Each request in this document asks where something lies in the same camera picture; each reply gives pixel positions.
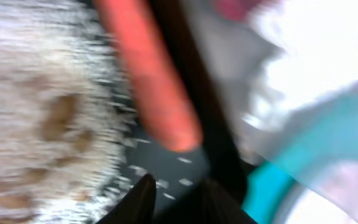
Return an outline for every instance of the carrot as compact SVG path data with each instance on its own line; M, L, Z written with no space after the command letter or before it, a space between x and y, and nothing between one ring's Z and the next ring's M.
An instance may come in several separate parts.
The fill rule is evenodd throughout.
M95 2L107 31L118 39L146 130L172 151L199 146L200 124L148 5L144 0Z

